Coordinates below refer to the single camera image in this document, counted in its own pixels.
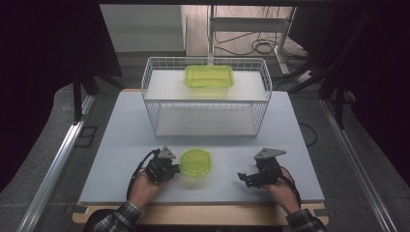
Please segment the aluminium rail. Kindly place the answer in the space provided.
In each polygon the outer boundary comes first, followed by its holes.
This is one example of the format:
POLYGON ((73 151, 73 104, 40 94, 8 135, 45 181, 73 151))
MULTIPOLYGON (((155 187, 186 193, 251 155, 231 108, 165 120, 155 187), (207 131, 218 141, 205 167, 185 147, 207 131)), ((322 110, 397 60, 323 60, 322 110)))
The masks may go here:
POLYGON ((84 121, 90 111, 95 98, 87 95, 80 106, 80 117, 78 122, 72 123, 66 136, 56 153, 51 165, 44 175, 36 194, 33 197, 24 217, 15 232, 33 232, 44 211, 59 178, 66 165, 66 162, 73 149, 74 143, 84 126, 84 121))
POLYGON ((345 130, 342 129, 337 123, 336 113, 332 108, 332 103, 329 100, 320 100, 320 104, 322 105, 331 127, 337 136, 337 140, 340 143, 343 153, 347 156, 351 168, 365 194, 371 210, 376 216, 381 229, 383 232, 398 232, 383 198, 367 175, 366 170, 363 167, 363 164, 361 163, 358 154, 356 153, 356 150, 354 149, 345 130))

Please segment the rectangular yellow-green plastic container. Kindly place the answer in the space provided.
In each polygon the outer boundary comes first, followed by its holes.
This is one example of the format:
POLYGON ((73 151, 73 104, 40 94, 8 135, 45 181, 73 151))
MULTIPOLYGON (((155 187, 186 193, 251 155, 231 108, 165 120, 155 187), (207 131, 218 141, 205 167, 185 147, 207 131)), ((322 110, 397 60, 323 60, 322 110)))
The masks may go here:
POLYGON ((189 88, 227 89, 234 85, 230 66, 188 66, 185 68, 185 85, 189 88))

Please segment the person's left hand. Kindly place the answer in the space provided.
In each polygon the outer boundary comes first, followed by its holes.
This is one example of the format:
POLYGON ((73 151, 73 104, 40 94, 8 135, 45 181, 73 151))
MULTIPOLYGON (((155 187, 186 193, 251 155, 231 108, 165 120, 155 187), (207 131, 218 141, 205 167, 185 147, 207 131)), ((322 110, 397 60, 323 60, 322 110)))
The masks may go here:
POLYGON ((167 185, 167 181, 154 184, 144 170, 140 171, 132 184, 128 200, 139 210, 149 205, 167 185))

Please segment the person's right hand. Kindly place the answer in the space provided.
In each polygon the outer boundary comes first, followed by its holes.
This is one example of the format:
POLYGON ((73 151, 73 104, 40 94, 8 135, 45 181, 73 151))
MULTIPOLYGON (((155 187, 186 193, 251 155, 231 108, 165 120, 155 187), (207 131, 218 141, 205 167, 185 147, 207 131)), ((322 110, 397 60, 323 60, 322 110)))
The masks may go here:
POLYGON ((281 208, 288 214, 294 214, 301 210, 297 197, 292 188, 283 180, 278 180, 274 185, 265 185, 273 200, 281 206, 281 208))

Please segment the white wire shelf rack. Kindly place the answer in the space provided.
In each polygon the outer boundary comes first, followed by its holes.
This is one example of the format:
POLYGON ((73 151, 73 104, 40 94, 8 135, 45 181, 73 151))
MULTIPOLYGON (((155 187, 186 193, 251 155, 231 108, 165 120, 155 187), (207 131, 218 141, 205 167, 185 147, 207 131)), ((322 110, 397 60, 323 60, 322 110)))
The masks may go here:
POLYGON ((272 96, 261 58, 151 57, 141 81, 142 98, 156 136, 256 136, 272 96), (227 89, 189 88, 188 66, 230 66, 227 89))

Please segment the black metal stand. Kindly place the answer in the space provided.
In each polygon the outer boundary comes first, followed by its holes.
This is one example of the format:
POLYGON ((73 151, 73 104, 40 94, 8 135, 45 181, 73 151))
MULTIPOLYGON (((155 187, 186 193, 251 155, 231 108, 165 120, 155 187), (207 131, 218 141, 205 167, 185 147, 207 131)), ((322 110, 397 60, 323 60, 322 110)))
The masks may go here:
POLYGON ((84 115, 81 96, 82 90, 85 90, 85 92, 92 97, 96 96, 99 92, 98 84, 94 79, 95 76, 120 90, 126 88, 124 84, 118 82, 106 72, 99 71, 90 66, 78 66, 73 72, 73 123, 75 125, 80 122, 84 115))
POLYGON ((353 18, 351 24, 341 33, 340 38, 344 39, 339 52, 335 56, 333 63, 323 71, 317 72, 310 79, 290 88, 289 94, 297 93, 319 80, 324 80, 322 86, 318 90, 320 99, 328 99, 332 93, 336 93, 336 109, 334 118, 337 125, 343 130, 343 105, 345 91, 345 73, 342 68, 345 66, 348 55, 351 53, 355 43, 360 38, 366 24, 368 23, 373 10, 362 8, 358 15, 353 18))

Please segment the white metal desk frame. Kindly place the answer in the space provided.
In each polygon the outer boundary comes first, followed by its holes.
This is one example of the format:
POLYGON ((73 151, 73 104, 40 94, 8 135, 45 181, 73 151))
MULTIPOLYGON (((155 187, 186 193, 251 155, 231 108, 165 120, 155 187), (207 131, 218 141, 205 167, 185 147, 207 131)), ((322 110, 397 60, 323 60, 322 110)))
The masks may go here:
POLYGON ((280 37, 274 45, 275 57, 278 61, 281 73, 289 75, 290 71, 283 58, 284 43, 286 41, 295 7, 290 7, 286 17, 235 17, 216 16, 217 7, 210 5, 208 16, 208 53, 209 59, 214 58, 214 41, 216 32, 245 32, 245 33, 279 33, 280 37))

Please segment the yellow-green round lid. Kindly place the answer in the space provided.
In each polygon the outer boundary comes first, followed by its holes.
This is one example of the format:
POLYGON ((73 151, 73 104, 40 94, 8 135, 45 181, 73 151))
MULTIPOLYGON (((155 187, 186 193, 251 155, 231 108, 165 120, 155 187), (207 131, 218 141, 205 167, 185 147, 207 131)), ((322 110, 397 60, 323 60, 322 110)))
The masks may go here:
POLYGON ((211 166, 211 153, 204 149, 192 148, 180 156, 180 171, 187 176, 204 176, 211 166))

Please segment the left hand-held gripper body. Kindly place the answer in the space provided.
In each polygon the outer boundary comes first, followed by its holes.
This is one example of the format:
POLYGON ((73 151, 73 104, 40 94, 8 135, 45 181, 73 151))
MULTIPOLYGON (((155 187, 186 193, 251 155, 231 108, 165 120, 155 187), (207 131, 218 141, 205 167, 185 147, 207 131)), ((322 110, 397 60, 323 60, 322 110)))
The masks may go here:
POLYGON ((172 168, 173 160, 176 156, 169 150, 167 146, 164 146, 161 150, 154 151, 154 157, 149 161, 145 167, 145 172, 148 175, 150 181, 154 184, 158 184, 163 181, 168 181, 172 178, 168 178, 168 173, 177 171, 172 168))

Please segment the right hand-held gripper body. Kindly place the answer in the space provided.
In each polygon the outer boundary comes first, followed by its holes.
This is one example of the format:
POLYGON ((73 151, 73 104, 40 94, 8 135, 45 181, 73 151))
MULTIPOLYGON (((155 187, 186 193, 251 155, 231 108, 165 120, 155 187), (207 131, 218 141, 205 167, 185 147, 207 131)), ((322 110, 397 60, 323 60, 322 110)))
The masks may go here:
POLYGON ((258 169, 254 183, 258 187, 272 185, 278 181, 282 172, 277 161, 277 156, 284 154, 285 151, 283 150, 263 148, 254 156, 256 167, 258 169))

